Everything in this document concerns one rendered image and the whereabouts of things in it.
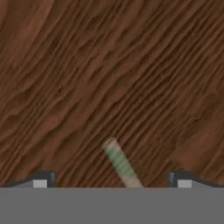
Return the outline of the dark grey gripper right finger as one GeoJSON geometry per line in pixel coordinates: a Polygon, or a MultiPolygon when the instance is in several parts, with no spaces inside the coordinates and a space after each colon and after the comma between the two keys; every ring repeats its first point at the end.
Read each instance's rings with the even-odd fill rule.
{"type": "Polygon", "coordinates": [[[170,171],[168,175],[169,187],[174,188],[197,188],[197,187],[215,187],[224,188],[224,185],[218,185],[202,178],[197,177],[191,171],[170,171]]]}

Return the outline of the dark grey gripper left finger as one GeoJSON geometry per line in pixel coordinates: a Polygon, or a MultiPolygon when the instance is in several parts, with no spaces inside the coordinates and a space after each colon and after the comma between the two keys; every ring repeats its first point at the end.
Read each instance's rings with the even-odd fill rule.
{"type": "Polygon", "coordinates": [[[53,188],[56,186],[57,175],[54,171],[36,171],[18,181],[0,185],[7,187],[53,188]]]}

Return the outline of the green striped beige straw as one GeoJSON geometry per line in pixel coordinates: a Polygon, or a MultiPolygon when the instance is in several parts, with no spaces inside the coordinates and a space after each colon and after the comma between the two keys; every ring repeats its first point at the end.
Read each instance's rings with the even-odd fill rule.
{"type": "Polygon", "coordinates": [[[128,188],[143,188],[143,184],[125,156],[120,144],[114,137],[108,139],[102,146],[119,178],[128,188]]]}

